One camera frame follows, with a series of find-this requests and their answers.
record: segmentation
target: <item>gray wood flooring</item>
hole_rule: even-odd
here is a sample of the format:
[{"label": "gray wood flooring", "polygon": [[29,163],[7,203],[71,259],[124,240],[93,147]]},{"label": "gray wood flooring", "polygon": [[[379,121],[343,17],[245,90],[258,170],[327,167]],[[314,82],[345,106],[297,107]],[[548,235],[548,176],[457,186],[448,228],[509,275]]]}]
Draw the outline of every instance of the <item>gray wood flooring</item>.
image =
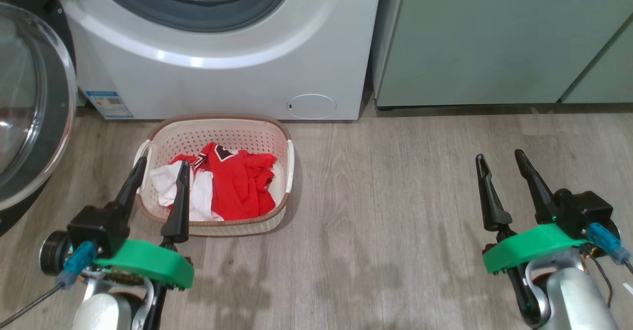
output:
[{"label": "gray wood flooring", "polygon": [[[287,123],[298,160],[282,225],[263,236],[196,238],[181,247],[194,288],[169,294],[164,330],[523,330],[505,276],[485,272],[475,179],[482,152],[516,231],[536,225],[513,157],[522,148],[550,188],[593,190],[615,208],[633,247],[633,114],[416,116]],[[72,142],[32,210],[0,239],[0,317],[53,285],[38,251],[84,205],[111,200],[154,123],[79,118]],[[131,237],[160,240],[134,213]],[[613,314],[633,321],[626,269],[602,260]],[[606,286],[594,267],[596,282]],[[84,287],[59,292],[10,329],[69,329]]]}]

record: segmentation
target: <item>green bracket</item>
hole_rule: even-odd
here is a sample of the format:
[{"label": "green bracket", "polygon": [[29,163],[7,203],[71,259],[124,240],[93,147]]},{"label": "green bracket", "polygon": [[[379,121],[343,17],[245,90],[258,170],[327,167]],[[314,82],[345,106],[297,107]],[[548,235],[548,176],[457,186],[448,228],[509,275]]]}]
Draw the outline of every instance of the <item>green bracket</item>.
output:
[{"label": "green bracket", "polygon": [[539,225],[499,242],[484,253],[484,265],[488,273],[498,273],[585,243],[588,240],[574,240],[556,224]]},{"label": "green bracket", "polygon": [[189,289],[194,281],[194,267],[183,256],[144,240],[125,240],[112,258],[98,258],[95,264],[111,267],[169,287]]}]

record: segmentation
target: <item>white cloth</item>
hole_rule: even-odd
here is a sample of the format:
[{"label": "white cloth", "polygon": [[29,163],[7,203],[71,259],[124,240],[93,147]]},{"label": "white cloth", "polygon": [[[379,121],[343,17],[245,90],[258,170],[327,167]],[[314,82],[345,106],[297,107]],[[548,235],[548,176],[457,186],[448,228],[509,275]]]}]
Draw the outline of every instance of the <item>white cloth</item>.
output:
[{"label": "white cloth", "polygon": [[[181,170],[182,162],[165,165],[149,171],[149,178],[156,191],[158,191],[158,203],[162,206],[170,206],[176,198],[176,179]],[[199,170],[194,176],[189,174],[189,221],[224,221],[224,219],[211,210],[213,197],[213,173]]]}]

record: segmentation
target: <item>open washing machine door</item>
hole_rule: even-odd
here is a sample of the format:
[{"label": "open washing machine door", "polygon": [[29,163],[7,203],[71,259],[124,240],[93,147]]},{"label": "open washing machine door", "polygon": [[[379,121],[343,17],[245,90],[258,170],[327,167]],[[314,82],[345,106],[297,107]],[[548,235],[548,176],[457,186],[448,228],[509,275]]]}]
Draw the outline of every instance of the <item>open washing machine door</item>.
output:
[{"label": "open washing machine door", "polygon": [[0,236],[61,159],[75,116],[74,67],[58,0],[0,0]]}]

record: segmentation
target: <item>white basket handle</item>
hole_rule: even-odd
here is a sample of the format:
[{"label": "white basket handle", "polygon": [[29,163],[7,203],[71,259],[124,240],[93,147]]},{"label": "white basket handle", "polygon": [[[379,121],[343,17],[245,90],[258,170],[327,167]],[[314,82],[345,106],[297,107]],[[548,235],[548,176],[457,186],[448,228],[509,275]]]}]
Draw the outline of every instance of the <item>white basket handle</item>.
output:
[{"label": "white basket handle", "polygon": [[292,179],[294,179],[294,145],[288,140],[288,179],[285,182],[285,192],[292,191]]},{"label": "white basket handle", "polygon": [[[146,140],[145,142],[141,143],[140,147],[138,147],[138,150],[136,150],[136,155],[134,156],[134,164],[132,165],[132,167],[134,167],[136,163],[138,162],[138,160],[140,159],[140,157],[142,157],[143,154],[145,154],[145,151],[147,150],[151,142],[152,141],[150,140]],[[149,159],[150,154],[151,154],[151,148],[149,149],[149,152],[147,152],[147,159]],[[148,172],[149,170],[147,169],[147,167],[145,167],[145,173],[143,174],[143,182],[140,184],[140,188],[136,190],[137,194],[140,194],[140,191],[145,189],[145,179],[147,179]]]}]

